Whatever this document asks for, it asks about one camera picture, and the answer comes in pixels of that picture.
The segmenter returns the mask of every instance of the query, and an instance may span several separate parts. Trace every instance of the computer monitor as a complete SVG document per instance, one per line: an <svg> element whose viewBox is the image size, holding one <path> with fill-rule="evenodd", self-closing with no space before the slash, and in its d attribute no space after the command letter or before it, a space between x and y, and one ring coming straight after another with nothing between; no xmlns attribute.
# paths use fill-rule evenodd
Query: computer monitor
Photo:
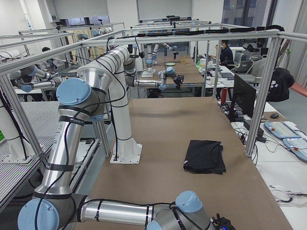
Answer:
<svg viewBox="0 0 307 230"><path fill-rule="evenodd" d="M235 118L235 105L242 109L242 113L253 117L256 89L241 77L235 74L234 92L231 101L229 115Z"/></svg>

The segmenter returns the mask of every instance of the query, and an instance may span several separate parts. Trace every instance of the silver robot arm segment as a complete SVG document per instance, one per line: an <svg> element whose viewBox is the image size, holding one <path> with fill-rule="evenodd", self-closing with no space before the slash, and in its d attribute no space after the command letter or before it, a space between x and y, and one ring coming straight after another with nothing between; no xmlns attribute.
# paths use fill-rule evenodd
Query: silver robot arm segment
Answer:
<svg viewBox="0 0 307 230"><path fill-rule="evenodd" d="M30 77L38 77L42 81L41 82L23 82L23 79L21 79L21 75L28 75ZM31 65L29 67L26 67L24 69L21 69L20 72L16 71L12 74L10 74L10 78L13 81L13 86L18 87L24 92L30 92L31 90L34 89L53 89L57 88L61 82L62 78L61 77L52 77L50 73L46 73L35 65Z"/></svg>

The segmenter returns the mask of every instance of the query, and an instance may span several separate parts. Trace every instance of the curtain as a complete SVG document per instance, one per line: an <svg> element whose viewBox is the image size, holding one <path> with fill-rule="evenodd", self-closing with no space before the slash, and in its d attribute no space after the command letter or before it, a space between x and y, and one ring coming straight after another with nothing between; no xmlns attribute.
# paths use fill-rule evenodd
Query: curtain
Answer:
<svg viewBox="0 0 307 230"><path fill-rule="evenodd" d="M295 33L307 33L307 1L303 1L296 22ZM307 43L292 41L290 45L289 64L287 69L295 78L295 81L307 88Z"/></svg>

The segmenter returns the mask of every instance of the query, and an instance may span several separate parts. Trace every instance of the folded black shirt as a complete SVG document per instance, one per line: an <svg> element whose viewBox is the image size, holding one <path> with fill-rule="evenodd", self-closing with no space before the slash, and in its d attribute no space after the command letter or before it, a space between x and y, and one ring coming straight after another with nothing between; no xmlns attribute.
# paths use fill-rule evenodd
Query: folded black shirt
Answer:
<svg viewBox="0 0 307 230"><path fill-rule="evenodd" d="M223 174L226 168L222 158L220 141L191 140L183 169L191 173Z"/></svg>

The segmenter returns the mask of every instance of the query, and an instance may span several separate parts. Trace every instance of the desk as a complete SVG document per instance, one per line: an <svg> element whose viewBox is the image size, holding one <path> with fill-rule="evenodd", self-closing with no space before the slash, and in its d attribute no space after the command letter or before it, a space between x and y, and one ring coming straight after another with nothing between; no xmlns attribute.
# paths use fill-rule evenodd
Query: desk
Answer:
<svg viewBox="0 0 307 230"><path fill-rule="evenodd" d="M276 112L276 110L274 110L275 109L272 110L271 105L266 103L265 111L270 112L264 112L264 115L269 121L286 121L286 118L281 114L278 119L271 119L269 115ZM286 123L293 129L297 129L294 123L289 121L286 121ZM248 133L248 131L243 127L243 124L240 122L232 123L232 126L237 131ZM294 154L286 149L280 146L276 148L277 143L283 145L283 142L271 135L270 132L264 127L264 124L261 124L260 127L264 130L264 137L267 138L267 140L276 142L272 143L267 141L265 144L256 142L259 153L257 169L267 186L282 186L293 192L306 193L307 164L301 162ZM291 203L280 202L278 204L281 206L283 213L289 220L293 229L301 230L305 228L307 225L307 198L299 199L295 197Z"/></svg>
<svg viewBox="0 0 307 230"><path fill-rule="evenodd" d="M165 62L174 62L176 63L173 68L175 69L176 73L178 75L184 75L184 81L181 87L203 87L204 79L203 76L198 71L197 67L194 65L194 62L191 58L189 58L188 64L182 64L180 63L180 60L182 60L182 57L177 57L176 60L172 57L165 57ZM157 59L158 64L153 66L153 69L156 69L154 75L152 78L140 78L141 80L158 80L158 72L165 70L165 62L163 57L159 57ZM171 78L166 79L166 86L169 88L175 88L176 85L174 84L173 80Z"/></svg>
<svg viewBox="0 0 307 230"><path fill-rule="evenodd" d="M219 212L238 230L292 229L215 98L134 99L129 106L133 136L143 144L140 164L114 165L105 160L93 198L171 202L179 193L193 190L209 216ZM191 139L220 140L227 172L185 172L183 162ZM75 229L144 227L88 221Z"/></svg>

